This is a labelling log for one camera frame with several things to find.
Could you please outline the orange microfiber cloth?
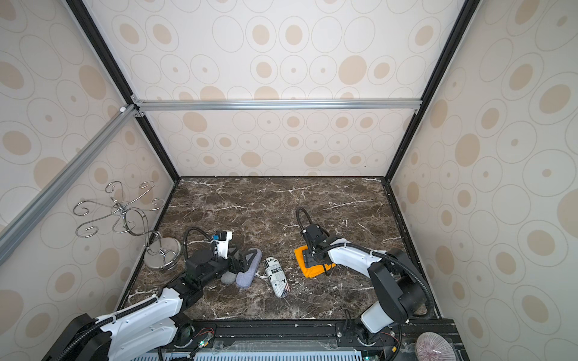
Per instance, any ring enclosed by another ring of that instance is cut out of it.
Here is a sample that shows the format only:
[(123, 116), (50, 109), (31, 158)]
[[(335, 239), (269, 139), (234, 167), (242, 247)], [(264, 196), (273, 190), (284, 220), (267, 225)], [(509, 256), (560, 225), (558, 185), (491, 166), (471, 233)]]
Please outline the orange microfiber cloth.
[(298, 265), (299, 265), (299, 267), (300, 267), (300, 270), (302, 271), (303, 275), (304, 275), (306, 278), (315, 278), (315, 277), (317, 277), (318, 275), (327, 273), (329, 270), (331, 270), (332, 268), (334, 268), (334, 267), (337, 266), (337, 265), (334, 264), (334, 263), (332, 263), (332, 264), (330, 264), (330, 265), (319, 263), (319, 265), (316, 266), (316, 267), (314, 267), (314, 268), (306, 269), (306, 268), (305, 268), (305, 264), (304, 264), (304, 260), (303, 260), (303, 251), (304, 251), (305, 249), (308, 249), (308, 247), (307, 247), (306, 245), (304, 245), (304, 246), (296, 249), (296, 250), (294, 251), (294, 254), (295, 254), (295, 257), (296, 257), (296, 259), (297, 259), (297, 263), (298, 263)]

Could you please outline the newspaper print eyeglass case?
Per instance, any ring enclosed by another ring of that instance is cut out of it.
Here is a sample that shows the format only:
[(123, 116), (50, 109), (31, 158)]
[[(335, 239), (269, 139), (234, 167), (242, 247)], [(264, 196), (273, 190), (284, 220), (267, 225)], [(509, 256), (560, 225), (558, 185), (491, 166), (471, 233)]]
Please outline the newspaper print eyeglass case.
[(291, 288), (280, 262), (274, 257), (267, 257), (265, 271), (275, 295), (278, 298), (286, 297)]

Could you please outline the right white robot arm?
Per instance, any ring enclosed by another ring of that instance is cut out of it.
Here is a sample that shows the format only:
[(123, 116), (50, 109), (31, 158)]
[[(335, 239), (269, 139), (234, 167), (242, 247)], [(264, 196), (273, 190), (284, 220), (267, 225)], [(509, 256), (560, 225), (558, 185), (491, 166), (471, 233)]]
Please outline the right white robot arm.
[(306, 253), (317, 263), (345, 266), (370, 279), (377, 301), (358, 318), (356, 333), (361, 338), (407, 322), (423, 305), (427, 312), (422, 317), (434, 316), (433, 293), (402, 250), (370, 250), (331, 236), (318, 224), (302, 228), (301, 235), (308, 248)]

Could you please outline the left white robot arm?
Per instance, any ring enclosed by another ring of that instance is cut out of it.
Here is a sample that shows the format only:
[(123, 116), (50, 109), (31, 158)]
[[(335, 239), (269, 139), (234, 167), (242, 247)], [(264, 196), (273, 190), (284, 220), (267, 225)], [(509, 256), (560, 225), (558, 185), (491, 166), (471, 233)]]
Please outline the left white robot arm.
[(247, 272), (257, 249), (234, 248), (226, 258), (212, 248), (185, 260), (183, 272), (148, 299), (96, 318), (74, 318), (43, 357), (44, 360), (130, 360), (174, 342), (184, 327), (174, 317), (203, 297), (203, 287), (227, 272)]

